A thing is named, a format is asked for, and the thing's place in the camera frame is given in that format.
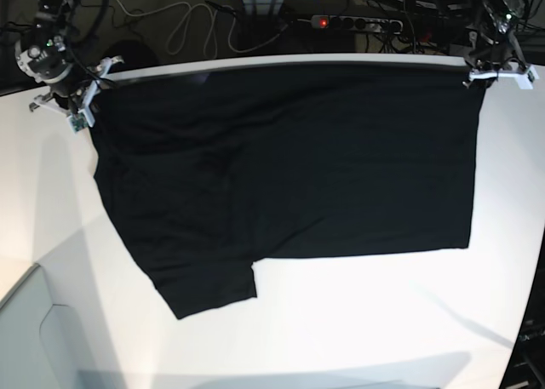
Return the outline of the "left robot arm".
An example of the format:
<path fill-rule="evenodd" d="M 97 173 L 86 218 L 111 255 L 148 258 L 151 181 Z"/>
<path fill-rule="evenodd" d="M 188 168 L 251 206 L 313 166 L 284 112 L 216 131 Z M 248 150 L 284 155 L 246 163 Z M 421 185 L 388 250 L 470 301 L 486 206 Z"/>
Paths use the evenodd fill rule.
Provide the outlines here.
<path fill-rule="evenodd" d="M 520 89 L 534 88 L 536 75 L 516 37 L 516 29 L 530 13 L 529 0 L 469 0 L 472 21 L 469 41 L 472 48 L 464 55 L 469 67 L 465 88 L 489 88 L 503 79 L 515 81 Z"/>

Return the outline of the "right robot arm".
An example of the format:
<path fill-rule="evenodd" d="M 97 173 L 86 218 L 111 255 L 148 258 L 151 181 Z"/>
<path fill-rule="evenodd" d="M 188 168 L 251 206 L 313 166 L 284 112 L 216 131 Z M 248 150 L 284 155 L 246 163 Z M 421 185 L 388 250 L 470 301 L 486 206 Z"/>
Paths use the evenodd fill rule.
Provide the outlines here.
<path fill-rule="evenodd" d="M 76 131 L 95 124 L 93 99 L 102 88 L 116 86 L 107 75 L 123 58 L 106 57 L 95 66 L 87 66 L 78 51 L 88 48 L 96 37 L 109 3 L 110 0 L 101 0 L 89 30 L 77 39 L 74 18 L 81 0 L 38 0 L 30 31 L 14 45 L 19 69 L 36 83 L 49 87 L 47 94 L 35 97 L 29 105 L 32 112 L 40 107 L 57 112 Z"/>

